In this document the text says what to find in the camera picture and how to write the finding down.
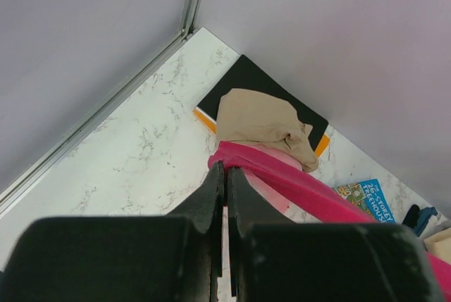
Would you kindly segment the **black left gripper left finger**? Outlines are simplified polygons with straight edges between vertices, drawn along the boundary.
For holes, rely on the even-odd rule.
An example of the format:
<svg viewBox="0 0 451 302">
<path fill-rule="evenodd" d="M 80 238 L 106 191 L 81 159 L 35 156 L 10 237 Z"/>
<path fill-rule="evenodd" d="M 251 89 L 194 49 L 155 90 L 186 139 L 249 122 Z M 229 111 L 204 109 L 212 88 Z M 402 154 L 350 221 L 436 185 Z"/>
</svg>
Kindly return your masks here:
<svg viewBox="0 0 451 302">
<path fill-rule="evenodd" d="M 225 171 L 166 215 L 53 217 L 20 236 L 2 301 L 215 301 Z"/>
</svg>

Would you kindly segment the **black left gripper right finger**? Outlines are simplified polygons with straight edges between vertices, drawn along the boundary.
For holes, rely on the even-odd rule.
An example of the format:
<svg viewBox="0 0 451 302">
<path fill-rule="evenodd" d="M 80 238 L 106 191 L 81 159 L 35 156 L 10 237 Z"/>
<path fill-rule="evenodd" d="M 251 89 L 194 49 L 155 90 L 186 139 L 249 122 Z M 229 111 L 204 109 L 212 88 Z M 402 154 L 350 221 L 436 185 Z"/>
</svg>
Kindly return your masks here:
<svg viewBox="0 0 451 302">
<path fill-rule="evenodd" d="M 443 301 L 424 248 L 394 224 L 296 223 L 228 171 L 230 286 L 238 301 Z"/>
</svg>

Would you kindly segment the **magenta t shirt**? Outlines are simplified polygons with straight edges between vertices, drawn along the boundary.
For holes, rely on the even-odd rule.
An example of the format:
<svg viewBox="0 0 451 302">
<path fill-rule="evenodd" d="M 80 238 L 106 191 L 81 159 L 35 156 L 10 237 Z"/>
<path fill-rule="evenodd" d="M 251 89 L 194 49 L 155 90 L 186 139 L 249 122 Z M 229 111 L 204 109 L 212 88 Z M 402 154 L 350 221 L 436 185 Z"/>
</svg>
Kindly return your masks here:
<svg viewBox="0 0 451 302">
<path fill-rule="evenodd" d="M 251 161 L 252 150 L 246 146 L 231 143 L 220 143 L 217 151 L 208 160 L 209 167 L 221 163 L 227 175 L 231 168 L 253 169 L 255 173 L 263 168 Z M 287 184 L 282 185 L 278 191 L 292 202 L 289 211 L 283 214 L 296 223 L 324 223 L 324 224 L 392 224 L 380 223 L 352 205 L 350 202 L 339 197 L 332 189 L 311 175 L 301 172 L 299 175 L 289 175 L 288 170 L 283 171 L 287 176 Z M 433 272 L 438 276 L 440 285 L 445 290 L 443 301 L 450 300 L 450 266 L 444 261 L 426 252 L 427 259 L 432 266 Z"/>
</svg>

